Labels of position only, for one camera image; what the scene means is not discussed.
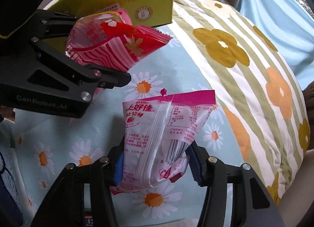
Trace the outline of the person right hand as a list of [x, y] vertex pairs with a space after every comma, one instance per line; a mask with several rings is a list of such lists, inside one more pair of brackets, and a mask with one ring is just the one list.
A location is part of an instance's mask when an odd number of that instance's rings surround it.
[[308, 115], [309, 125], [310, 125], [310, 144], [308, 150], [313, 149], [313, 137], [314, 137], [314, 82], [310, 83], [303, 90], [304, 101], [306, 104], [306, 111]]

